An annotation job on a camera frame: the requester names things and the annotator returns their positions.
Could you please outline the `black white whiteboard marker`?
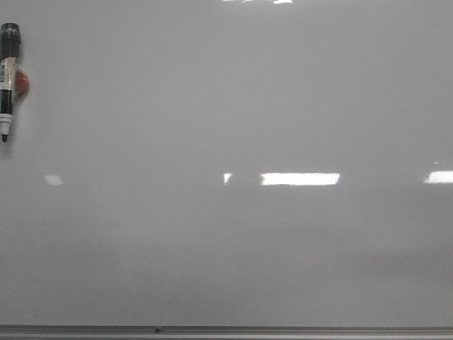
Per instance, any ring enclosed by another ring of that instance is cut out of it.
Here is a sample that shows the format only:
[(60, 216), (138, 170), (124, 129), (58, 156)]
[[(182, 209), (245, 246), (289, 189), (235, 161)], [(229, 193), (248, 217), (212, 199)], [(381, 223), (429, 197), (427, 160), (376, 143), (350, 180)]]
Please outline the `black white whiteboard marker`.
[(17, 61), (21, 51), (21, 30), (17, 23), (1, 25), (1, 141), (7, 142), (13, 121)]

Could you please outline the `red round magnet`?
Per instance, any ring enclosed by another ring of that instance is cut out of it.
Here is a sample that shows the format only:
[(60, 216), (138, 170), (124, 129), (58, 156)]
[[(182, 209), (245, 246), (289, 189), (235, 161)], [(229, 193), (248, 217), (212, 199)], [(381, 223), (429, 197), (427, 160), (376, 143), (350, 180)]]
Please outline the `red round magnet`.
[(15, 94), (17, 98), (27, 95), (30, 88), (30, 80), (24, 71), (17, 71), (15, 77)]

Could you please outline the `white whiteboard with aluminium frame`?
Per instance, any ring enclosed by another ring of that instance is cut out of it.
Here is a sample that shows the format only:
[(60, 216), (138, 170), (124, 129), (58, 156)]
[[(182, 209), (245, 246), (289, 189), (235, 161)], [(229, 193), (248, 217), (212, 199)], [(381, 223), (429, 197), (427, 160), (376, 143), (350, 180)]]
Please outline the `white whiteboard with aluminium frame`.
[(451, 339), (451, 1), (2, 1), (4, 339)]

